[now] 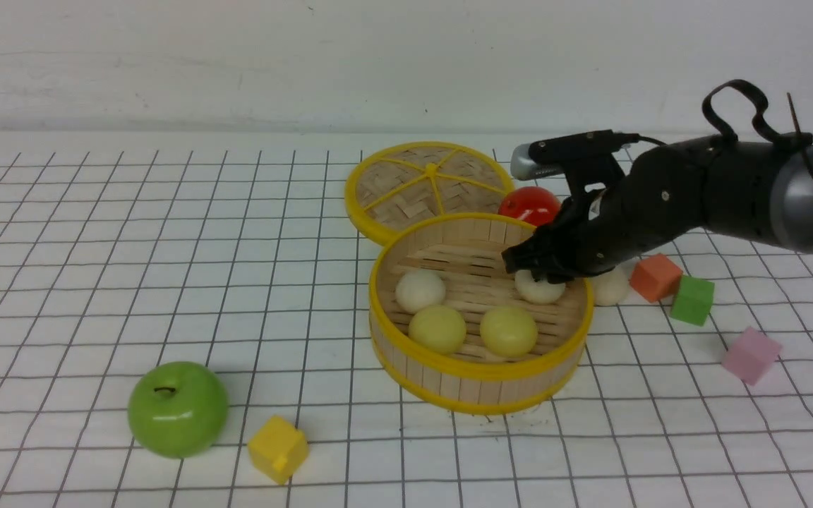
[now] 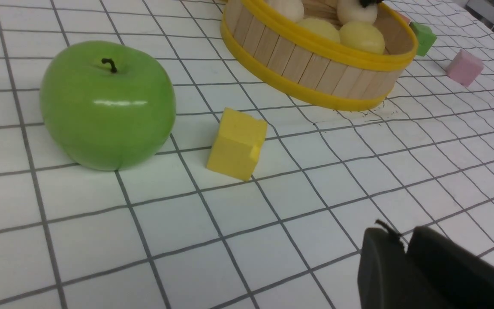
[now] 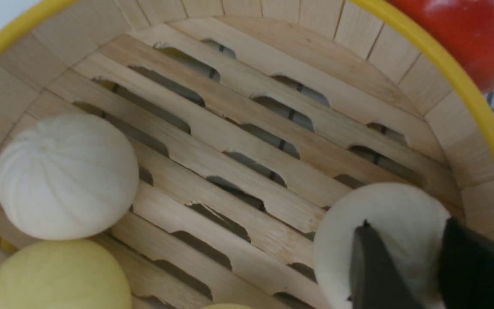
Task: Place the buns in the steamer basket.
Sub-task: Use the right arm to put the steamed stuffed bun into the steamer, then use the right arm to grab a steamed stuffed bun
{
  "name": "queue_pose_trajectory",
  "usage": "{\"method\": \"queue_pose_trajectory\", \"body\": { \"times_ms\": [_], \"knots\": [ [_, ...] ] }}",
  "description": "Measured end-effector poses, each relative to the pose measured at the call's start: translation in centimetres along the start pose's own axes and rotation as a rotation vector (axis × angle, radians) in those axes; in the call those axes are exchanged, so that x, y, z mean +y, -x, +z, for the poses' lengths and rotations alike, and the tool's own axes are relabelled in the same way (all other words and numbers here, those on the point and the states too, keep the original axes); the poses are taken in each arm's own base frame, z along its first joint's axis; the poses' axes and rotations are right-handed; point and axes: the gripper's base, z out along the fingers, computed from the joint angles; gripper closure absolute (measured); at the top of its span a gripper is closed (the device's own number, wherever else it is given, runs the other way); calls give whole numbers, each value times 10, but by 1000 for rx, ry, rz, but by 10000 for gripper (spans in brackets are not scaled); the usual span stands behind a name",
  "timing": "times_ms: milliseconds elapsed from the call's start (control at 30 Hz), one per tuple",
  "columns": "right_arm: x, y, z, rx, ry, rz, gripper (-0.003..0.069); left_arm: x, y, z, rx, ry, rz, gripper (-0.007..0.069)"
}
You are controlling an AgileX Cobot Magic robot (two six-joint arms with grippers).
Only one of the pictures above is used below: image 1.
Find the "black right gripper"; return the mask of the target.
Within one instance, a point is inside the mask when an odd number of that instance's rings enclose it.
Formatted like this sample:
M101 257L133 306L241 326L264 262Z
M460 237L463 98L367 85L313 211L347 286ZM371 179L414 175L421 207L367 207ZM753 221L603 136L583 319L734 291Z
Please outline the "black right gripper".
M662 145L640 155L610 188L588 186L562 206L545 236L501 252L506 273L565 284L613 269L706 224L704 186L713 155Z

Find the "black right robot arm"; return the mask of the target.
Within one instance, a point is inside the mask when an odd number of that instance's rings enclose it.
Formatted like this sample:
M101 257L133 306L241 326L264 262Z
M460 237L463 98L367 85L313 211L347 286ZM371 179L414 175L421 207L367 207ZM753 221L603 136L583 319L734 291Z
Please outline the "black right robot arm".
M572 196L554 223L502 257L537 279L587 279L692 229L813 253L813 145L789 152L698 138L649 149L626 176Z

